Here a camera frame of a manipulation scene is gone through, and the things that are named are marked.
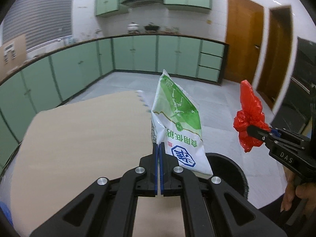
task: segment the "human hand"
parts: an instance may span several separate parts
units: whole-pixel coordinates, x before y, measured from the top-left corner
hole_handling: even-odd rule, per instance
[[[292,206],[292,201],[296,195],[300,199],[307,199],[307,203],[303,210],[303,214],[306,215],[307,218],[309,218],[309,216],[316,208],[316,184],[304,183],[295,188],[294,179],[296,175],[290,170],[286,173],[286,175],[288,185],[285,189],[280,211],[289,211]]]

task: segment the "metal screw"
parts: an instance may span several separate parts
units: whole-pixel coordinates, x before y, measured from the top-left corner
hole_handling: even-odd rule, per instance
[[[107,179],[105,177],[100,177],[97,180],[98,185],[105,185],[107,183]]]
[[[211,178],[211,181],[212,181],[212,183],[214,183],[214,184],[219,184],[219,183],[221,183],[222,179],[220,179],[218,176],[213,176],[213,177]]]
[[[135,168],[135,172],[137,174],[142,174],[145,172],[145,169],[142,166],[139,166],[139,167]]]
[[[175,166],[173,168],[173,170],[176,172],[176,173],[182,173],[183,172],[183,167],[181,166]]]

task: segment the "gray floor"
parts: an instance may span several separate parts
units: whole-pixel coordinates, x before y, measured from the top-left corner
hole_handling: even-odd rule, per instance
[[[115,72],[69,103],[115,92],[142,90],[151,108],[158,80],[158,75]],[[233,128],[233,118],[241,109],[239,84],[224,80],[222,86],[216,86],[180,78],[173,80],[199,105],[205,151],[231,158],[245,172],[249,184],[249,201],[260,208],[283,194],[286,181],[282,165],[269,157],[269,150],[263,145],[245,153],[239,144],[238,133]],[[263,100],[262,103],[266,122],[270,123],[274,115]]]

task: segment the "red plastic bag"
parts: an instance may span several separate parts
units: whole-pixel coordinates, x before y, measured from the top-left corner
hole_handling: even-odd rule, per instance
[[[250,152],[252,147],[260,147],[263,142],[249,136],[247,127],[255,125],[261,129],[270,131],[270,127],[264,122],[264,113],[262,112],[262,103],[255,96],[251,84],[244,80],[240,83],[240,102],[241,111],[237,112],[234,118],[234,128],[239,132],[239,142],[245,152]]]

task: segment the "drawer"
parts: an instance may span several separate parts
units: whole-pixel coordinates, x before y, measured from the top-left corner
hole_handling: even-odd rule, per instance
[[[221,69],[222,66],[222,58],[201,53],[200,66],[205,66],[213,69]]]
[[[197,76],[198,78],[217,82],[218,76],[219,76],[219,70],[217,69],[199,67],[198,76]]]
[[[225,45],[203,40],[202,52],[223,57]]]

